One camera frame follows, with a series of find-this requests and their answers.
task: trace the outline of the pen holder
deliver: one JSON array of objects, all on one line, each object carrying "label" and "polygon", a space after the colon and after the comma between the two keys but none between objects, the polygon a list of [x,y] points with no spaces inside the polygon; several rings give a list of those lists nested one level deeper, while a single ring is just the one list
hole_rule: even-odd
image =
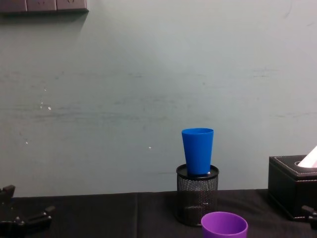
[{"label": "pen holder", "polygon": [[212,166],[204,176],[191,176],[186,165],[177,168],[176,218],[188,226],[201,226],[202,217],[217,210],[219,170]]},{"label": "pen holder", "polygon": [[305,155],[269,158],[269,197],[295,221],[305,220],[302,206],[317,209],[317,168],[297,166],[304,158]]}]

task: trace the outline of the tissue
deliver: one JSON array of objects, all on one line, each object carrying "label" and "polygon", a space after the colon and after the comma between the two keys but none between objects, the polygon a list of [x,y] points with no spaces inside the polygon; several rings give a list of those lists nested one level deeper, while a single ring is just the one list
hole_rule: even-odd
[{"label": "tissue", "polygon": [[317,168],[317,146],[299,164],[303,168]]}]

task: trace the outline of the mesh cylinder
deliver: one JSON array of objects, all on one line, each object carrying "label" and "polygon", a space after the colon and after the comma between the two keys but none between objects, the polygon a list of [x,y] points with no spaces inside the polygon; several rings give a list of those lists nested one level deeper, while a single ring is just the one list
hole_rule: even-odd
[{"label": "mesh cylinder", "polygon": [[210,174],[193,177],[186,165],[177,168],[177,219],[189,226],[200,226],[201,218],[217,210],[219,170],[211,166]]}]

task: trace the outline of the leather tissue box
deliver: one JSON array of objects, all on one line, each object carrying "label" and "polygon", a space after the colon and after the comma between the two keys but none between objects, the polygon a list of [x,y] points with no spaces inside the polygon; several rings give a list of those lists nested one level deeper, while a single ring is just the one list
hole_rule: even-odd
[{"label": "leather tissue box", "polygon": [[305,220],[303,205],[317,209],[317,168],[297,166],[304,158],[305,155],[269,158],[269,197],[295,221]]}]

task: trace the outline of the black table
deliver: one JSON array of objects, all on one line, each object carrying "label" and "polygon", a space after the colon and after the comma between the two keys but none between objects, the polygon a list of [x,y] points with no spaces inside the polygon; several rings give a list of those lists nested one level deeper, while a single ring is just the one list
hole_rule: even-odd
[{"label": "black table", "polygon": [[[201,238],[172,214],[176,192],[15,198],[26,215],[54,205],[51,229],[30,238]],[[316,238],[309,224],[289,221],[267,200],[267,190],[219,191],[218,209],[249,224],[248,238]]]}]

